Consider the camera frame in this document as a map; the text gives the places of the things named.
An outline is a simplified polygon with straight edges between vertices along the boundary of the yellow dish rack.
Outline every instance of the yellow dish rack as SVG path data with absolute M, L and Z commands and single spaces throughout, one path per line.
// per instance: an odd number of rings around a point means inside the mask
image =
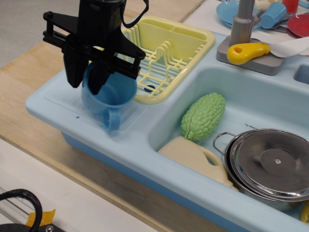
M 140 63 L 135 98 L 143 104 L 165 100 L 215 42 L 214 35 L 207 30 L 155 16 L 144 16 L 122 32 L 146 53 Z M 131 62 L 132 58 L 123 59 Z

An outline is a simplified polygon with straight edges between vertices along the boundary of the sink basin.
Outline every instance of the sink basin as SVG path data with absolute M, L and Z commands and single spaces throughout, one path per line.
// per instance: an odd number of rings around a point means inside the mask
M 229 231 L 307 231 L 298 220 L 300 207 L 282 213 L 158 153 L 182 135 L 181 119 L 191 104 L 212 92 L 223 95 L 226 110 L 214 133 L 197 143 L 222 160 L 212 142 L 226 131 L 273 128 L 309 139 L 309 85 L 294 79 L 298 67 L 309 66 L 309 58 L 287 58 L 277 75 L 268 76 L 217 61 L 216 48 L 225 36 L 214 35 L 213 48 L 174 91 L 157 104 L 133 102 L 118 131 L 107 133 L 84 108 L 81 89 L 71 88 L 65 71 L 30 96 L 26 108 L 60 130 L 70 145 Z M 217 146 L 224 150 L 229 140 L 222 138 Z

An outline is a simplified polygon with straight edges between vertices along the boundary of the wooden table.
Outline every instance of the wooden table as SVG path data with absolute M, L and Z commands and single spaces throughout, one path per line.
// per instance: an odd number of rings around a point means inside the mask
M 128 0 L 125 19 L 141 0 Z M 155 0 L 148 15 L 182 22 L 203 0 Z M 0 138 L 56 169 L 158 231 L 222 232 L 217 225 L 69 146 L 55 128 L 29 115 L 25 100 L 63 68 L 60 49 L 42 42 L 0 69 Z

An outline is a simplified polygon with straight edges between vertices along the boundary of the red plate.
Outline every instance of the red plate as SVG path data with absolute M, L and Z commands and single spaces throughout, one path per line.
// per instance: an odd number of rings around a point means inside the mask
M 288 21 L 288 28 L 300 37 L 309 36 L 309 14 L 293 16 Z

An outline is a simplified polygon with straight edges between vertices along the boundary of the black clamp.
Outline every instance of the black clamp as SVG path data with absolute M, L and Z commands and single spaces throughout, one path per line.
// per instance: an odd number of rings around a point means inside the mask
M 123 18 L 126 0 L 80 0 L 78 17 L 44 13 L 47 29 L 43 40 L 62 49 L 67 79 L 72 87 L 77 88 L 82 82 L 89 61 L 94 63 L 94 68 L 88 85 L 95 95 L 111 73 L 137 78 L 140 61 L 146 54 L 124 36 L 121 23 L 127 28 L 134 26 L 149 9 L 149 0 L 143 1 L 145 10 L 129 24 Z M 69 35 L 54 31 L 54 25 Z M 117 54 L 134 58 L 134 62 L 120 59 Z

